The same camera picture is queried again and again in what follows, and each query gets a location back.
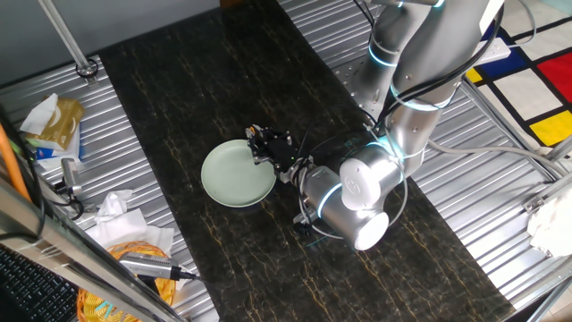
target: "gray wall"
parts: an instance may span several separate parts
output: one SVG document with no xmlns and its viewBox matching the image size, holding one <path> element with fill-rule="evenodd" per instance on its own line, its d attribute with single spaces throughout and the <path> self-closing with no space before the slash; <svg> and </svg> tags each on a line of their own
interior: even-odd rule
<svg viewBox="0 0 572 322">
<path fill-rule="evenodd" d="M 84 54 L 213 9 L 219 0 L 54 0 Z M 0 86 L 70 62 L 36 0 L 0 1 Z"/>
</svg>

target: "blue square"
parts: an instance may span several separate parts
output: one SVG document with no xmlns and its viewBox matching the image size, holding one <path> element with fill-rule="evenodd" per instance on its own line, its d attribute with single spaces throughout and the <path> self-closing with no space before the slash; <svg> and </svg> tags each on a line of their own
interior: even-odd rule
<svg viewBox="0 0 572 322">
<path fill-rule="evenodd" d="M 483 40 L 487 40 L 491 34 L 492 34 L 492 30 L 493 30 L 493 25 L 491 25 L 489 27 L 489 29 L 484 33 L 483 35 Z M 505 44 L 514 44 L 514 42 L 512 42 L 510 40 L 510 36 L 509 34 L 507 34 L 507 32 L 501 28 L 499 30 L 499 34 L 497 35 L 497 37 L 502 38 L 502 40 L 504 40 Z M 492 63 L 488 63 L 488 64 L 482 64 L 479 67 L 481 68 L 481 70 L 486 73 L 489 77 L 494 78 L 496 76 L 511 72 L 511 71 L 515 71 L 516 69 L 523 67 L 526 65 L 526 62 L 522 59 L 522 57 L 520 56 L 520 54 L 517 52 L 516 48 L 511 48 L 510 49 L 510 56 L 508 56 L 505 59 L 501 59 L 499 61 L 496 62 L 492 62 Z"/>
<path fill-rule="evenodd" d="M 516 69 L 525 66 L 525 61 L 520 57 L 515 48 L 510 49 L 510 56 L 505 59 L 500 59 L 496 62 L 482 64 L 479 67 L 489 77 L 494 78 L 507 72 L 515 71 Z"/>
</svg>

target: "dark marble mat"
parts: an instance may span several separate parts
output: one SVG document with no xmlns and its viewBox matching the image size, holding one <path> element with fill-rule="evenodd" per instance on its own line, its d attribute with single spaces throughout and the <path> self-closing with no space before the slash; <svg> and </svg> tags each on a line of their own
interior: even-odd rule
<svg viewBox="0 0 572 322">
<path fill-rule="evenodd" d="M 290 186 L 247 209 L 204 192 L 202 162 L 252 123 L 308 146 L 362 115 L 275 1 L 247 1 L 99 53 L 224 321 L 496 321 L 513 309 L 413 183 L 375 248 L 299 237 Z M 400 189 L 386 210 L 400 207 Z"/>
</svg>

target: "keyboard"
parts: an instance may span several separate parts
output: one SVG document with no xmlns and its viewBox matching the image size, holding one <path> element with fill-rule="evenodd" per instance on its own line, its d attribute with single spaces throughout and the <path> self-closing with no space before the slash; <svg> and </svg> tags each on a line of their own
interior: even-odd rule
<svg viewBox="0 0 572 322">
<path fill-rule="evenodd" d="M 0 292 L 29 321 L 76 318 L 77 287 L 4 246 L 0 246 Z"/>
</svg>

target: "red square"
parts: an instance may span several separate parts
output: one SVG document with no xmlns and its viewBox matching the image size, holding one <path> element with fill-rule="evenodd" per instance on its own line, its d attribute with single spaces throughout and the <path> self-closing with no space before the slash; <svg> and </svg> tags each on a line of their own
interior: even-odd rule
<svg viewBox="0 0 572 322">
<path fill-rule="evenodd" d="M 572 102 L 572 53 L 538 65 L 568 102 Z"/>
</svg>

